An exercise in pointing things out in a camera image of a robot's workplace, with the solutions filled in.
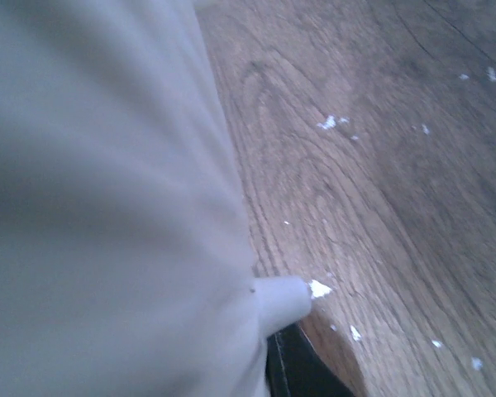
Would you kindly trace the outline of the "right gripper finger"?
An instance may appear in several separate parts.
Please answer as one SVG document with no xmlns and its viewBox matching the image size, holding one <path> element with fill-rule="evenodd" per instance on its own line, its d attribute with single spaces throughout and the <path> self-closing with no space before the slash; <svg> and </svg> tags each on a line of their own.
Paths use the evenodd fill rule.
<svg viewBox="0 0 496 397">
<path fill-rule="evenodd" d="M 272 397 L 353 397 L 315 352 L 297 323 L 268 338 L 266 379 Z"/>
</svg>

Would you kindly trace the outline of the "orange woven-pattern plate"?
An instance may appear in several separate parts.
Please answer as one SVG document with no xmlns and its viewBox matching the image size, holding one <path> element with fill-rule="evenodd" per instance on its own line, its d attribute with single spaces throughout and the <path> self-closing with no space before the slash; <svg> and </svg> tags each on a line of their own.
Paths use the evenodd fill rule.
<svg viewBox="0 0 496 397">
<path fill-rule="evenodd" d="M 0 396 L 266 396 L 204 1 L 0 1 Z"/>
</svg>

